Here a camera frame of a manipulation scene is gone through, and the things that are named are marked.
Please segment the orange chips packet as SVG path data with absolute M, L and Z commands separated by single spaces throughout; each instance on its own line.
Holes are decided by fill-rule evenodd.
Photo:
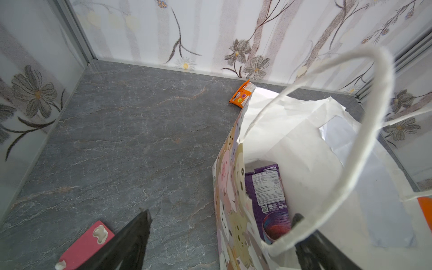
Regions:
M 420 197 L 417 199 L 417 201 L 421 210 L 423 211 L 427 225 L 432 231 L 432 199 L 429 197 Z

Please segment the white cartoon paper bag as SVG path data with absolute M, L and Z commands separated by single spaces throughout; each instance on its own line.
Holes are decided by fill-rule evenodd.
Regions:
M 335 99 L 291 93 L 334 66 L 375 64 L 361 121 Z M 395 85 L 392 54 L 361 46 L 277 93 L 256 86 L 213 165 L 218 260 L 222 270 L 301 270 L 295 245 L 319 230 L 361 270 L 429 270 L 432 231 L 405 174 L 378 141 L 415 131 L 416 112 L 387 115 Z M 246 193 L 245 174 L 277 164 L 291 230 L 264 242 Z

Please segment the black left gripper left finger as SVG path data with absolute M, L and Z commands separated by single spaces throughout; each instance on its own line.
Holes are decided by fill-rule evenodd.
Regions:
M 152 224 L 144 210 L 78 268 L 80 270 L 141 270 Z

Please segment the purple Fox's berries packet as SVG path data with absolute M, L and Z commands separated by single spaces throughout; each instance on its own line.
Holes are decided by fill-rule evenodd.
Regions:
M 290 232 L 291 219 L 279 166 L 272 164 L 246 173 L 245 186 L 262 240 L 272 244 Z

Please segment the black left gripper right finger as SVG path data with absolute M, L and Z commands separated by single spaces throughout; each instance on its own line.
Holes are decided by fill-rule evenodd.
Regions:
M 319 230 L 295 245 L 302 270 L 360 270 Z

